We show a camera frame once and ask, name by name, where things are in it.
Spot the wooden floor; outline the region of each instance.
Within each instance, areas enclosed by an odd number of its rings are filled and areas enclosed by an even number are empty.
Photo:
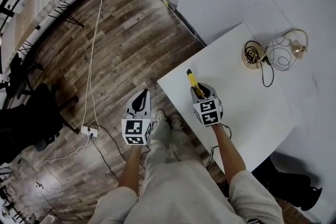
[[[72,16],[85,27],[61,23],[43,41],[36,60],[45,70],[35,71],[30,78],[33,87],[42,82],[49,87],[57,85],[60,104],[73,95],[79,96],[79,103],[62,112],[64,118],[78,128],[84,114],[99,4],[100,0],[82,0]],[[156,81],[200,49],[200,44],[159,0],[104,0],[93,56],[92,89],[98,121],[109,130],[125,157],[129,147],[121,136],[120,123],[128,98],[149,88],[152,109],[165,108],[171,115],[175,108]],[[92,98],[88,95],[85,124],[94,124],[94,120]],[[206,161],[205,149],[193,134],[191,138]],[[56,142],[43,152],[28,148],[13,161],[15,164],[20,157],[27,161],[15,167],[16,177],[8,188],[17,208],[25,216],[34,212],[37,217],[42,217],[51,211],[61,222],[86,223],[93,215],[97,200],[116,188],[117,180],[92,143],[69,159],[46,164],[60,179],[61,189],[58,189],[60,182],[44,169],[45,160],[67,156],[85,143],[85,136],[74,135],[63,128]],[[104,130],[97,144],[113,172],[120,177],[125,162]],[[216,165],[211,166],[210,173],[216,182],[225,180]],[[42,184],[43,189],[37,188],[36,182]],[[286,223],[309,223],[292,207],[289,214]]]

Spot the black and white marker cube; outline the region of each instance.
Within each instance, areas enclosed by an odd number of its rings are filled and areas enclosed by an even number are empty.
[[[203,126],[220,122],[222,106],[218,98],[194,104],[194,112]]]
[[[151,119],[122,119],[122,136],[128,145],[146,145],[153,131]]]

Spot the white power strip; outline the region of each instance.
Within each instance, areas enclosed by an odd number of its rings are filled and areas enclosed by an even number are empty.
[[[82,126],[81,128],[82,134],[85,134],[87,136],[93,136],[93,137],[98,137],[98,130],[95,128],[90,128],[87,126]]]

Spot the sneaker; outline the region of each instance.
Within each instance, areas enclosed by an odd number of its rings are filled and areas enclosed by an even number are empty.
[[[158,109],[156,111],[156,114],[155,114],[155,121],[156,122],[159,122],[161,120],[165,121],[166,119],[167,119],[167,117],[166,117],[166,113],[164,112],[164,110],[163,109]]]
[[[182,119],[179,115],[174,114],[172,115],[172,128],[180,128],[182,124]]]

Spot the forearm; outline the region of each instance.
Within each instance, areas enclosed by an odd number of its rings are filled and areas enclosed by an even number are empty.
[[[245,163],[236,147],[226,135],[223,127],[219,125],[212,125],[216,134],[220,156],[225,170],[225,176],[230,184],[231,179],[240,171],[246,170]]]
[[[118,187],[128,187],[138,194],[139,190],[139,163],[141,146],[132,146],[130,156],[125,165]]]

